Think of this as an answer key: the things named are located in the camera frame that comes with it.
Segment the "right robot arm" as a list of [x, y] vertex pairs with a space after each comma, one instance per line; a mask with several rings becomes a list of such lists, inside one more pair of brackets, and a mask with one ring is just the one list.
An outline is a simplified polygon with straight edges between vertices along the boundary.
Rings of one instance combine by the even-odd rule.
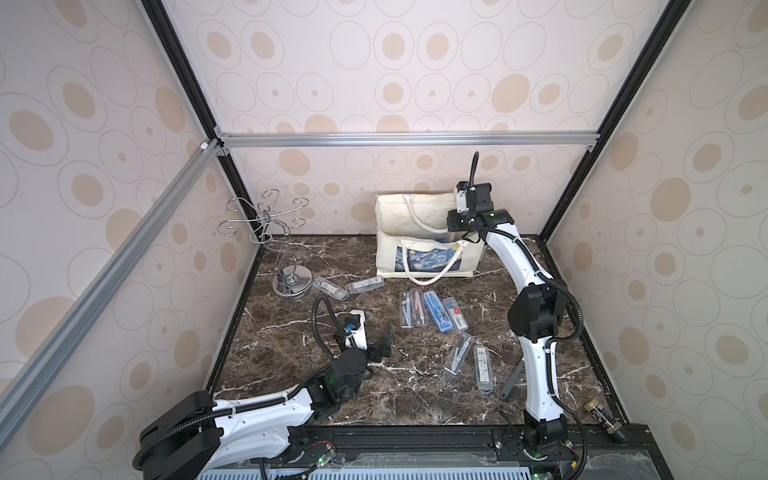
[[522, 240], [511, 215], [494, 207], [492, 186], [475, 181], [479, 154], [469, 178], [456, 185], [456, 208], [447, 214], [451, 232], [477, 234], [502, 261], [517, 290], [507, 319], [520, 341], [526, 375], [522, 446], [532, 458], [546, 457], [568, 439], [567, 417], [577, 416], [560, 400], [556, 346], [581, 335], [583, 315], [567, 285], [552, 277]]

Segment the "long barcode clear case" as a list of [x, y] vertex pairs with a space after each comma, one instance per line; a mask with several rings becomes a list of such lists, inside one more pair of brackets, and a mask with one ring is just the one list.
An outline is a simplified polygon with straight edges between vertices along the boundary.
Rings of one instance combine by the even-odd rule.
[[383, 288], [385, 281], [381, 276], [374, 276], [363, 280], [358, 280], [349, 283], [346, 286], [346, 290], [350, 295], [359, 295], [366, 292], [371, 292]]

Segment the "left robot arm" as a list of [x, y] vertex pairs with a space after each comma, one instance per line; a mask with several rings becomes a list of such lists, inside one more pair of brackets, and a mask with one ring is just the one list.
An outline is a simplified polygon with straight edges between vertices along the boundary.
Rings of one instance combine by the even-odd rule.
[[362, 310], [336, 313], [328, 296], [312, 304], [310, 325], [327, 363], [296, 386], [245, 400], [215, 400], [197, 391], [139, 435], [132, 466], [146, 479], [194, 479], [208, 470], [297, 444], [291, 432], [337, 413], [372, 378], [372, 364], [392, 353], [391, 325], [371, 342]]

